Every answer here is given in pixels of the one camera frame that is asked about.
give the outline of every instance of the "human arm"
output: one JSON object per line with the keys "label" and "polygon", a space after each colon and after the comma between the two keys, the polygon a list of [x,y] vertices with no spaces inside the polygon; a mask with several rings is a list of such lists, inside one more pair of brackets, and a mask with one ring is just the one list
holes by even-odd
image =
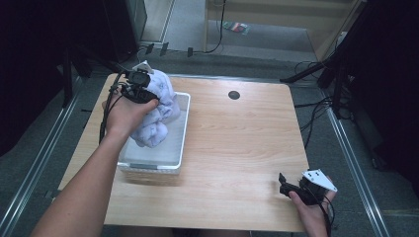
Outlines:
{"label": "human arm", "polygon": [[[329,201],[332,201],[336,196],[336,192],[327,192],[326,198],[324,199],[322,206],[327,211],[327,205]],[[309,237],[327,237],[326,223],[324,219],[324,213],[320,206],[306,205],[299,198],[296,192],[290,192],[290,198],[293,201],[296,210],[298,211],[299,219],[301,220],[305,232]]]}
{"label": "human arm", "polygon": [[118,100],[108,116],[102,142],[42,216],[32,236],[100,235],[119,153],[143,116],[157,105],[156,100],[143,105],[124,97]]}

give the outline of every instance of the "crumpled cloth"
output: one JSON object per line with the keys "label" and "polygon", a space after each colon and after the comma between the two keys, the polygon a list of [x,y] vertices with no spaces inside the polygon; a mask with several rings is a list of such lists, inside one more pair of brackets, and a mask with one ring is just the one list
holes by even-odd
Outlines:
{"label": "crumpled cloth", "polygon": [[142,124],[130,137],[138,146],[152,148],[166,138],[168,129],[165,123],[177,119],[181,111],[170,78],[164,72],[155,69],[154,74],[148,75],[150,83],[146,90],[159,98],[159,105],[144,116]]}

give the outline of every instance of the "round hole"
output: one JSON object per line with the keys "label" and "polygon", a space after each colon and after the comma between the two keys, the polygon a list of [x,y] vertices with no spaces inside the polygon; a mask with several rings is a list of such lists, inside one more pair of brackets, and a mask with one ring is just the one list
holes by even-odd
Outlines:
{"label": "round hole", "polygon": [[237,99],[239,99],[239,98],[240,98],[240,93],[238,93],[238,92],[236,92],[236,91],[230,91],[230,92],[228,93],[228,97],[229,97],[231,100],[237,100]]}

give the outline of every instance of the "wooden table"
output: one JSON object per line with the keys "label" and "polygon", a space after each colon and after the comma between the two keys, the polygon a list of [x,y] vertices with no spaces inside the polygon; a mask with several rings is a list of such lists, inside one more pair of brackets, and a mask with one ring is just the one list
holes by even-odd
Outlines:
{"label": "wooden table", "polygon": [[[101,102],[110,75],[59,186],[63,189],[98,145]],[[282,172],[297,184],[308,168],[290,88],[233,80],[172,77],[191,95],[183,164],[176,182],[139,183],[117,169],[106,224],[303,231]],[[238,100],[228,97],[240,94]]]}

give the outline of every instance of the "black panel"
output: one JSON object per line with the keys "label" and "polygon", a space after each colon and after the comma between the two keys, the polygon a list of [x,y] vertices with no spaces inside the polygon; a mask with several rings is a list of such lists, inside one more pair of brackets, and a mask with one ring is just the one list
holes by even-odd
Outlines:
{"label": "black panel", "polygon": [[[350,56],[351,91],[372,123],[358,117],[372,151],[413,182],[419,166],[419,4],[379,1]],[[372,138],[375,130],[380,138]]]}
{"label": "black panel", "polygon": [[66,24],[73,43],[121,62],[137,51],[126,1],[71,1]]}
{"label": "black panel", "polygon": [[53,36],[40,38],[29,15],[0,3],[0,156],[18,142],[27,127],[62,88],[55,67]]}

